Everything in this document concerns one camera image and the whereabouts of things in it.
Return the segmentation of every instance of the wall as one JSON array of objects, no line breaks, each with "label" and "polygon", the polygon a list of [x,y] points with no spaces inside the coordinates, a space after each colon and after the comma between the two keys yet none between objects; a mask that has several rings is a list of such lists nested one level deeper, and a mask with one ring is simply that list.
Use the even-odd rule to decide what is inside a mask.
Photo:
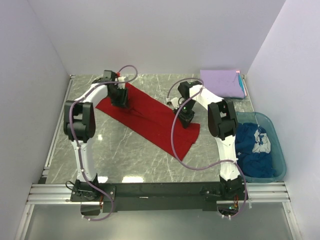
[{"label": "wall", "polygon": [[0,239],[41,176],[69,76],[26,0],[0,1]]},{"label": "wall", "polygon": [[276,128],[304,239],[319,239],[320,1],[287,0],[248,72],[256,111]]},{"label": "wall", "polygon": [[285,0],[29,0],[67,71],[246,73]]}]

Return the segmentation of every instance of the blue clothing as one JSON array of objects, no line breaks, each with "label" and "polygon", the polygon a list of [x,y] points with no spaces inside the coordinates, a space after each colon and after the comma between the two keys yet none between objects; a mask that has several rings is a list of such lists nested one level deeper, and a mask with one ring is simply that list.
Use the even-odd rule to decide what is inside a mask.
[{"label": "blue clothing", "polygon": [[272,167],[270,153],[253,152],[255,144],[264,144],[262,138],[266,136],[265,133],[266,130],[255,123],[238,124],[235,135],[235,152],[238,157],[237,163],[246,176],[271,178],[276,172]]}]

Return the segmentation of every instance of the marble tabletop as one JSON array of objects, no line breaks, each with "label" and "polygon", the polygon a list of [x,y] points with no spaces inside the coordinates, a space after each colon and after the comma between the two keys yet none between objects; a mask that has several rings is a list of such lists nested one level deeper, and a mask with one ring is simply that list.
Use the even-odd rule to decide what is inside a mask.
[{"label": "marble tabletop", "polygon": [[[71,81],[68,100],[81,96],[98,75],[76,75]],[[200,77],[199,74],[140,74],[132,85],[151,97],[165,103],[166,95],[173,83],[187,77]],[[180,97],[175,87],[170,97]],[[233,99],[235,110],[252,112],[250,98]],[[218,146],[208,130],[207,111],[198,103],[193,123],[200,124],[199,137],[192,145],[183,162],[193,167],[203,167],[219,160]],[[93,160],[99,181],[121,182],[206,182],[219,181],[220,166],[203,171],[193,171],[183,167],[178,160],[146,140],[122,123],[102,111],[95,109],[96,131],[93,139]],[[77,164],[75,153],[63,127],[55,139],[50,160],[47,184],[62,184],[75,181]]]}]

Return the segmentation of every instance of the laundry basket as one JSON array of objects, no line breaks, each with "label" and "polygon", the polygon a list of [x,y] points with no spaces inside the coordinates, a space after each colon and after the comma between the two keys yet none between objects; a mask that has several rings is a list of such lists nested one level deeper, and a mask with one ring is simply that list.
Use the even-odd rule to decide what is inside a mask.
[{"label": "laundry basket", "polygon": [[272,183],[282,181],[287,172],[287,166],[281,146],[272,121],[259,112],[237,112],[236,117],[239,123],[254,123],[263,127],[271,143],[272,167],[275,174],[270,178],[256,178],[245,176],[245,180],[250,183]]}]

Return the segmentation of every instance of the red cloth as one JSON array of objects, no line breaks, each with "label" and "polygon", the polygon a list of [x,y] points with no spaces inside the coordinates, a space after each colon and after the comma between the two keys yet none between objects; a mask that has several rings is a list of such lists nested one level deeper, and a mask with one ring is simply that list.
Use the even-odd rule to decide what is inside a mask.
[{"label": "red cloth", "polygon": [[[109,97],[96,108],[126,125],[159,148],[174,156],[171,148],[171,127],[175,118],[173,111],[136,87],[127,83],[129,108],[112,106]],[[179,120],[174,128],[174,148],[182,160],[198,138],[200,125],[191,123],[187,129]]]}]

